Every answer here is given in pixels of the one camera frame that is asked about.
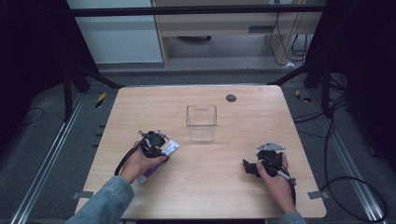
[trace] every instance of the wire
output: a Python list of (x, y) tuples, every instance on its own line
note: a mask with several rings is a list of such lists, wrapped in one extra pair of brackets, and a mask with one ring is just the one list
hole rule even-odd
[(329, 109), (327, 109), (327, 110), (325, 110), (325, 111), (322, 111), (322, 112), (314, 112), (314, 113), (311, 113), (311, 114), (306, 114), (306, 115), (301, 115), (301, 116), (295, 117), (295, 118), (293, 118), (293, 119), (297, 119), (297, 118), (301, 118), (301, 117), (305, 117), (305, 116), (308, 116), (308, 115), (312, 115), (312, 114), (317, 114), (317, 113), (319, 113), (319, 114), (317, 114), (317, 115), (315, 115), (314, 117), (311, 117), (311, 118), (309, 118), (309, 119), (296, 120), (296, 121), (294, 121), (294, 123), (303, 123), (303, 122), (307, 122), (307, 121), (316, 119), (316, 118), (318, 118), (318, 117), (320, 117), (320, 116), (326, 114), (327, 112), (336, 111), (337, 109), (339, 109), (339, 108), (341, 108), (342, 106), (346, 105), (346, 104), (344, 104), (344, 105), (339, 105), (339, 104), (343, 103), (343, 102), (346, 101), (346, 100), (347, 100), (347, 99), (344, 98), (344, 99), (342, 99), (341, 101), (339, 101), (339, 102), (337, 102), (337, 103), (334, 103), (334, 105), (333, 105), (332, 107), (330, 107)]
[[(275, 0), (275, 3), (276, 3), (277, 5), (280, 4), (280, 2), (279, 2), (278, 0)], [(280, 42), (282, 43), (283, 52), (284, 52), (285, 56), (290, 60), (291, 63), (302, 62), (302, 61), (304, 60), (304, 58), (302, 58), (301, 60), (293, 60), (293, 59), (291, 59), (291, 58), (289, 57), (288, 53), (286, 52), (286, 46), (285, 46), (285, 43), (284, 43), (284, 41), (283, 41), (282, 35), (281, 35), (281, 33), (280, 33), (280, 29), (279, 29), (279, 14), (280, 14), (279, 12), (276, 13), (276, 21), (275, 21), (274, 29), (273, 29), (273, 31), (271, 32), (270, 38), (269, 38), (270, 49), (271, 49), (271, 51), (272, 51), (272, 53), (273, 53), (273, 55), (274, 55), (275, 61), (276, 61), (276, 63), (277, 63), (278, 65), (286, 65), (285, 63), (280, 63), (280, 62), (277, 61), (277, 59), (276, 59), (276, 57), (275, 57), (274, 49), (272, 48), (272, 35), (273, 35), (274, 31), (277, 29), (277, 32), (278, 32), (278, 34), (279, 34), (279, 39), (280, 39)]]
[(120, 170), (121, 170), (123, 164), (128, 160), (128, 158), (130, 158), (132, 156), (132, 154), (134, 154), (134, 152), (137, 151), (137, 149), (140, 147), (140, 145), (145, 140), (146, 140), (146, 137), (143, 137), (142, 140), (139, 141), (139, 143), (137, 143), (133, 148), (131, 148), (131, 150), (129, 150), (125, 154), (125, 156), (122, 158), (122, 160), (120, 161), (119, 165), (117, 166), (116, 171), (114, 172), (114, 175), (119, 175), (120, 174)]
[(303, 133), (303, 134), (306, 134), (306, 135), (309, 135), (309, 136), (312, 136), (312, 137), (317, 137), (317, 138), (326, 138), (326, 136), (314, 135), (312, 133), (305, 133), (305, 132), (302, 132), (302, 131), (297, 131), (297, 133)]
[(3, 11), (0, 12), (0, 16), (3, 15), (7, 11), (7, 1), (6, 0), (3, 0), (3, 1), (4, 1), (4, 9), (3, 9)]
[(294, 56), (297, 57), (302, 57), (303, 62), (305, 61), (305, 58), (308, 54), (308, 46), (310, 45), (311, 41), (312, 41), (312, 36), (311, 35), (304, 35), (305, 36), (305, 41), (304, 41), (304, 46), (301, 48), (299, 42), (297, 41), (299, 38), (299, 35), (296, 35), (294, 37), (293, 43), (291, 44), (291, 53)]
[(22, 125), (33, 124), (33, 123), (36, 123), (36, 122), (38, 122), (40, 119), (43, 118), (43, 116), (44, 116), (44, 109), (42, 109), (42, 108), (40, 108), (40, 107), (32, 107), (32, 108), (30, 108), (29, 110), (34, 110), (34, 109), (40, 110), (40, 111), (41, 111), (41, 115), (38, 117), (38, 119), (35, 119), (35, 120), (33, 120), (33, 121), (30, 121), (30, 122), (23, 123)]
[[(332, 108), (335, 108), (335, 105), (337, 105), (337, 104), (339, 104), (339, 102), (335, 102), (334, 105), (332, 106)], [(353, 177), (353, 176), (340, 176), (340, 177), (336, 177), (335, 179), (329, 181), (329, 174), (328, 174), (328, 168), (327, 168), (327, 154), (328, 154), (329, 138), (330, 138), (330, 135), (331, 135), (331, 132), (332, 132), (333, 124), (334, 124), (334, 112), (335, 112), (334, 109), (331, 110), (331, 113), (330, 113), (330, 125), (329, 125), (329, 130), (328, 130), (328, 132), (327, 132), (327, 134), (326, 134), (326, 139), (325, 139), (325, 144), (324, 144), (324, 162), (323, 162), (323, 164), (324, 164), (324, 176), (325, 176), (326, 184), (325, 184), (322, 188), (320, 188), (320, 191), (323, 191), (324, 189), (327, 189), (328, 192), (329, 192), (329, 194), (332, 196), (332, 199), (333, 199), (333, 200), (334, 200), (345, 212), (347, 212), (348, 214), (350, 214), (352, 217), (356, 218), (357, 220), (364, 221), (364, 222), (369, 222), (369, 223), (377, 223), (377, 222), (384, 221), (385, 218), (388, 216), (388, 205), (387, 205), (387, 202), (386, 202), (386, 201), (383, 199), (383, 197), (381, 196), (381, 194), (380, 194), (374, 187), (370, 186), (367, 182), (365, 182), (365, 181), (363, 181), (363, 180), (361, 180), (361, 179), (358, 179), (358, 178), (356, 178), (356, 177)], [(382, 204), (384, 205), (384, 214), (383, 214), (383, 216), (382, 216), (380, 219), (370, 220), (370, 219), (367, 219), (367, 218), (364, 218), (364, 217), (360, 217), (360, 216), (358, 216), (358, 215), (352, 213), (350, 210), (346, 209), (346, 208), (337, 200), (337, 198), (335, 197), (335, 195), (334, 195), (333, 192), (332, 192), (331, 184), (334, 183), (334, 182), (337, 182), (337, 181), (339, 181), (339, 180), (345, 180), (345, 179), (352, 179), (352, 180), (361, 182), (362, 184), (368, 186), (369, 189), (371, 189), (375, 194), (379, 195), (379, 197), (381, 198)]]

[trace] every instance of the wooden table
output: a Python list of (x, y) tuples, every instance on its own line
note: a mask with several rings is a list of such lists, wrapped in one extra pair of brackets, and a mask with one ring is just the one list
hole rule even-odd
[[(235, 102), (226, 95), (234, 94)], [(190, 141), (187, 105), (216, 105), (218, 126), (213, 142)], [(161, 129), (180, 144), (169, 162), (141, 185), (123, 218), (270, 218), (279, 211), (262, 180), (248, 175), (242, 159), (257, 160), (258, 145), (272, 141), (288, 156), (297, 179), (297, 209), (304, 217), (324, 217), (321, 199), (303, 146), (278, 86), (133, 87), (119, 91), (84, 190), (97, 192), (141, 139), (138, 131)], [(87, 202), (80, 199), (79, 208)]]

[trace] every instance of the blue sleeve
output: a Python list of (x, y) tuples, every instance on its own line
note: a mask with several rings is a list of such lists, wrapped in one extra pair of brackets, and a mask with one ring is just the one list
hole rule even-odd
[(304, 218), (298, 212), (288, 212), (280, 217), (281, 224), (305, 224)]
[(133, 197), (129, 182), (115, 175), (66, 223), (119, 223)]

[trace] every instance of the clear plastic container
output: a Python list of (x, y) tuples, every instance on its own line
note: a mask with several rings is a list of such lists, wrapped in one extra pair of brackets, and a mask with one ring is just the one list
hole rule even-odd
[(215, 105), (188, 105), (186, 125), (192, 142), (215, 140), (217, 108)]

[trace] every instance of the human hand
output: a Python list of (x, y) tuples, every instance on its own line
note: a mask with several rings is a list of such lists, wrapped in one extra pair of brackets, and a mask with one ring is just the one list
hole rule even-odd
[(134, 183), (134, 180), (145, 173), (151, 167), (161, 164), (165, 161), (166, 156), (160, 156), (156, 158), (147, 158), (143, 154), (142, 149), (139, 147), (123, 164), (120, 171), (120, 176), (126, 179), (130, 184)]
[[(282, 164), (286, 167), (286, 169), (288, 169), (289, 164), (285, 153), (282, 153)], [(262, 177), (268, 192), (276, 202), (282, 215), (287, 212), (296, 211), (293, 199), (291, 197), (291, 187), (289, 181), (281, 175), (276, 175), (274, 177), (269, 176), (265, 171), (265, 168), (259, 162), (257, 163), (257, 170), (259, 171), (259, 174)]]

